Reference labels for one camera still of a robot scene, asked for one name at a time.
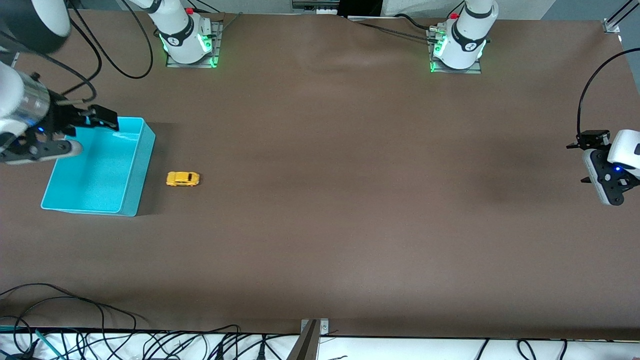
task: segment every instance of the brown table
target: brown table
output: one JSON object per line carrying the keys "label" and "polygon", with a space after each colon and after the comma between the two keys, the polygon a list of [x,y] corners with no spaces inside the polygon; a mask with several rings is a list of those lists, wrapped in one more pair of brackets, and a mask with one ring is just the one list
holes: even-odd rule
{"label": "brown table", "polygon": [[[144,70],[128,13],[86,19],[120,66]],[[419,41],[329,15],[243,15],[217,69],[167,69],[154,39],[147,78],[106,64],[94,81],[97,103],[157,135],[139,215],[41,210],[53,163],[0,167],[2,287],[53,282],[156,329],[290,332],[326,317],[339,334],[637,338],[640,191],[600,205],[579,182],[582,153],[564,148],[618,37],[597,22],[498,21],[491,38],[480,76],[432,74]],[[56,57],[95,66],[75,33]],[[53,90],[77,81],[32,56],[19,68]],[[637,127],[639,100],[616,60],[584,129]],[[202,184],[169,188],[171,170]],[[68,302],[38,314],[99,325]]]}

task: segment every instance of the gray floor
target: gray floor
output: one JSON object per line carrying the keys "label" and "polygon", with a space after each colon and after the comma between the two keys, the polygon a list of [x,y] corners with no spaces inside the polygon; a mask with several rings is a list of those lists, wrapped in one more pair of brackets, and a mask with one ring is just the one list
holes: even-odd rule
{"label": "gray floor", "polygon": [[[542,19],[602,20],[624,3],[626,0],[556,0]],[[640,9],[636,9],[620,23],[620,35],[625,50],[640,47]],[[640,91],[640,52],[629,54],[627,59]]]}

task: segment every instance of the metal support beam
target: metal support beam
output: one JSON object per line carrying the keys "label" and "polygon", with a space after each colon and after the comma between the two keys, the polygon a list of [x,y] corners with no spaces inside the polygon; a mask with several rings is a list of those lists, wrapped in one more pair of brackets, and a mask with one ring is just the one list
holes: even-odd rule
{"label": "metal support beam", "polygon": [[602,27],[606,33],[619,33],[620,28],[618,24],[624,20],[627,15],[633,12],[638,6],[640,6],[640,0],[627,0],[627,2],[610,17],[602,21]]}
{"label": "metal support beam", "polygon": [[293,345],[293,349],[287,360],[316,360],[318,352],[318,342],[320,340],[320,320],[313,319],[307,322],[305,329],[302,330],[302,334],[296,344]]}

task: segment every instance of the yellow toy car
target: yellow toy car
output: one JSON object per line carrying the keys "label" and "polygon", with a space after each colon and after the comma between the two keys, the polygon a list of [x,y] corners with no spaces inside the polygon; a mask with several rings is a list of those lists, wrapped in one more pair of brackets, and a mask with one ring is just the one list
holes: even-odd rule
{"label": "yellow toy car", "polygon": [[196,186],[200,184],[200,174],[190,171],[171,171],[166,175],[169,186]]}

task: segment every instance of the blue plastic bin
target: blue plastic bin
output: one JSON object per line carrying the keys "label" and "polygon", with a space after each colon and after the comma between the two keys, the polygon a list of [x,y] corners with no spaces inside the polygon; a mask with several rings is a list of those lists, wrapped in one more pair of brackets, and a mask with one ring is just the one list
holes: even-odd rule
{"label": "blue plastic bin", "polygon": [[80,155],[56,160],[40,206],[73,214],[133,217],[156,135],[139,117],[118,117],[120,131],[79,127]]}

